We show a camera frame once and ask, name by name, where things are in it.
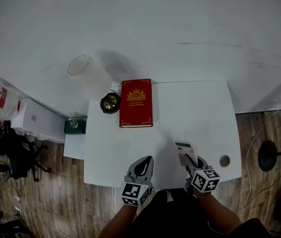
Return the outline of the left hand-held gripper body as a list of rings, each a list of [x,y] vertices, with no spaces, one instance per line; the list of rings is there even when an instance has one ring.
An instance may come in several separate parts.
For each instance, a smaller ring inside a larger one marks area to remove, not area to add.
[[[121,198],[125,205],[140,207],[153,190],[153,184],[147,180],[124,177]]]

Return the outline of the person's left forearm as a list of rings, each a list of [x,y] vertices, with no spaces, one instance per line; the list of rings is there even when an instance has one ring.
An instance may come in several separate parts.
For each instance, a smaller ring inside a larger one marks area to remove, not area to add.
[[[101,230],[98,238],[124,238],[135,219],[136,213],[136,207],[123,205]]]

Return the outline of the black stand with round base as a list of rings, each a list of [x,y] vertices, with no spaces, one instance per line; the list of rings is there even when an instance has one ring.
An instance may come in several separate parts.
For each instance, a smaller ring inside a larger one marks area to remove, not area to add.
[[[258,152],[260,169],[264,172],[272,170],[279,156],[281,156],[281,152],[278,152],[276,144],[270,140],[264,141]]]

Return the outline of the white water dispenser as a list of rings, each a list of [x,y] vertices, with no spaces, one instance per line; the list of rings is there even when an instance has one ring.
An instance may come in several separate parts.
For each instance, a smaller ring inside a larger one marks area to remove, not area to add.
[[[26,98],[20,101],[17,116],[11,120],[11,128],[34,137],[42,135],[48,141],[63,144],[65,121],[65,118]]]

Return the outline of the white drawer cabinet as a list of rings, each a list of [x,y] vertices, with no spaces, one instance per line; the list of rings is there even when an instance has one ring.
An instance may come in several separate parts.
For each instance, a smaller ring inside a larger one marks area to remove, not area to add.
[[[65,136],[63,156],[83,160],[85,138],[85,134],[67,134]]]

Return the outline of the person's right forearm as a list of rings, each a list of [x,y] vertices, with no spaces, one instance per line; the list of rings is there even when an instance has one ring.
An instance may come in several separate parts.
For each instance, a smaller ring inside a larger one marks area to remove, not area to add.
[[[194,195],[215,231],[228,235],[242,224],[239,217],[217,201],[211,193],[201,193],[195,190]]]

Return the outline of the person's black clothing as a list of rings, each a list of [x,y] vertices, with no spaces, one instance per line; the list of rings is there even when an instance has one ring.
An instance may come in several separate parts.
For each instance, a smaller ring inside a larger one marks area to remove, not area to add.
[[[159,191],[135,218],[125,238],[272,238],[259,219],[252,218],[228,235],[212,229],[195,195],[184,189]]]

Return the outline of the white power strip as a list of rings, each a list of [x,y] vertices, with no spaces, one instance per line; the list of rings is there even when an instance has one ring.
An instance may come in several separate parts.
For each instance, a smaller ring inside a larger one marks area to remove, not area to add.
[[[14,199],[15,199],[15,202],[16,202],[15,211],[17,212],[17,214],[23,215],[24,211],[23,211],[23,208],[22,208],[22,206],[20,204],[20,197],[15,196]]]

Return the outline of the black office chair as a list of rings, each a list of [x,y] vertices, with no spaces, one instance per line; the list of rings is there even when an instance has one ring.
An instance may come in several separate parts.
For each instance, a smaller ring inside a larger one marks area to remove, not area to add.
[[[0,156],[9,158],[13,179],[25,178],[29,171],[32,171],[33,180],[39,181],[36,177],[36,168],[45,173],[51,173],[51,168],[44,168],[38,162],[37,158],[43,150],[47,150],[47,145],[42,145],[35,149],[35,143],[30,142],[26,137],[18,135],[10,127],[0,127]]]

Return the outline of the table lamp with white shade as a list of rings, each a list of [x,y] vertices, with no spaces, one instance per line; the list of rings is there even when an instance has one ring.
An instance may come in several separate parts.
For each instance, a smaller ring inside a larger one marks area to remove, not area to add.
[[[119,97],[111,92],[112,78],[90,55],[74,58],[67,74],[87,101],[99,101],[103,113],[112,114],[119,109]]]

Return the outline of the red hardcover book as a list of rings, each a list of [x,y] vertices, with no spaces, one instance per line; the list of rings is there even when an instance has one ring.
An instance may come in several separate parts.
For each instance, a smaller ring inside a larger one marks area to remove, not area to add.
[[[152,84],[150,79],[122,82],[119,126],[122,128],[153,126]]]

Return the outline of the dark green box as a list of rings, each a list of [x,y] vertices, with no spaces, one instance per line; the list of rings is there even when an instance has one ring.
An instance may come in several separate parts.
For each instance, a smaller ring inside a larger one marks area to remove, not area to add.
[[[86,133],[86,121],[84,119],[70,119],[64,124],[64,133],[75,135]]]

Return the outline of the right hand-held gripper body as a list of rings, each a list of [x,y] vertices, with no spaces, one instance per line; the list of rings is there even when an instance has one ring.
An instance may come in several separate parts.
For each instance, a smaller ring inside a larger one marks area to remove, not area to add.
[[[213,169],[212,166],[207,166],[206,169],[189,169],[186,168],[189,173],[189,178],[186,179],[185,189],[187,192],[196,190],[200,193],[208,193],[214,191],[219,182],[220,176]]]

